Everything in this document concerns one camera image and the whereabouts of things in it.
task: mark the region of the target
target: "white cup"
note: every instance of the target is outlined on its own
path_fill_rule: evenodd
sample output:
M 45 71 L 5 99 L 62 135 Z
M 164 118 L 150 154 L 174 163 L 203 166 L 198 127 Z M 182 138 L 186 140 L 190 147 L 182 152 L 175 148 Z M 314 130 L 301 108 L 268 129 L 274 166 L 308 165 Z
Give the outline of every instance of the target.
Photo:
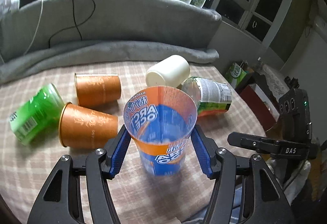
M 172 55 L 150 67 L 145 80 L 148 87 L 169 86 L 177 88 L 190 74 L 188 62 L 179 55 Z

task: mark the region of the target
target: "gold cup rim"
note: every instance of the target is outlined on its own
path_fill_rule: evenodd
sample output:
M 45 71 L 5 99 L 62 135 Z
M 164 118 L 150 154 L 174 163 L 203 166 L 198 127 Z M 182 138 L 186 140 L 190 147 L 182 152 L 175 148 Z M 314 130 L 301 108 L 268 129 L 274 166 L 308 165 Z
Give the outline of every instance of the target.
M 78 88 L 77 88 L 77 74 L 75 73 L 75 90 L 76 90 L 76 97 L 77 97 L 77 104 L 80 104 L 80 100 L 78 98 Z
M 65 106 L 63 107 L 63 110 L 62 110 L 61 115 L 60 115 L 59 127 L 58 127 L 58 130 L 59 130 L 59 140 L 60 140 L 60 143 L 61 143 L 61 145 L 63 147 L 67 147 L 67 146 L 64 145 L 63 140 L 62 140 L 62 135 L 61 135 L 61 122 L 62 122 L 62 119 L 63 119 L 63 112 L 65 111 L 65 109 L 66 109 L 66 107 L 67 107 L 68 104 L 72 104 L 72 103 L 71 102 L 67 102 L 65 104 Z
M 90 74 L 75 73 L 75 74 L 78 75 L 79 77 L 118 77 L 118 74 L 93 74 L 93 73 Z

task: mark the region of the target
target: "blue and orange plastic cup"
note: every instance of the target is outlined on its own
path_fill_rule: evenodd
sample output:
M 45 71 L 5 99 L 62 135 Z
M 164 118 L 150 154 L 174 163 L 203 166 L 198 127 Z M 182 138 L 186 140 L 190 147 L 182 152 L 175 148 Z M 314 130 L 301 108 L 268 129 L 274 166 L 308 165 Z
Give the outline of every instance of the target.
M 180 170 L 196 120 L 197 107 L 191 97 L 167 86 L 141 90 L 124 108 L 125 126 L 144 168 L 156 176 Z

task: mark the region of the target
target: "barcode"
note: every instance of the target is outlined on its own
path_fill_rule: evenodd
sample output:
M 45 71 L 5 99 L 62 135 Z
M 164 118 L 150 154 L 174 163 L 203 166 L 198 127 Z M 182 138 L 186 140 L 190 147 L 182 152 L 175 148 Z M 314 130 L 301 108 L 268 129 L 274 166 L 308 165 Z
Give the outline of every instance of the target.
M 225 101 L 232 101 L 232 97 L 229 95 L 224 95 Z
M 35 121 L 35 119 L 33 117 L 30 117 L 23 125 L 22 125 L 22 129 L 21 132 L 24 135 L 27 135 L 29 132 L 31 132 L 33 130 L 34 127 L 36 127 L 38 125 L 38 123 Z
M 217 85 L 218 89 L 219 89 L 219 94 L 220 94 L 220 102 L 224 102 L 224 93 L 223 93 L 223 89 L 220 85 Z

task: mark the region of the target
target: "plastic bottle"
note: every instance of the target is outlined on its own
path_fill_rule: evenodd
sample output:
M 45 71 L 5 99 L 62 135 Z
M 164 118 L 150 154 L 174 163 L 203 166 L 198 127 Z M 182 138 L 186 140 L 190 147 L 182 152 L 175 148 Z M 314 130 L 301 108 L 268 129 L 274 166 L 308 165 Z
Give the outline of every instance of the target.
M 23 145 L 51 125 L 58 125 L 64 107 L 56 87 L 48 84 L 9 117 L 11 130 Z
M 198 116 L 225 113 L 232 103 L 232 91 L 228 85 L 205 78 L 188 78 L 182 91 L 194 100 Z

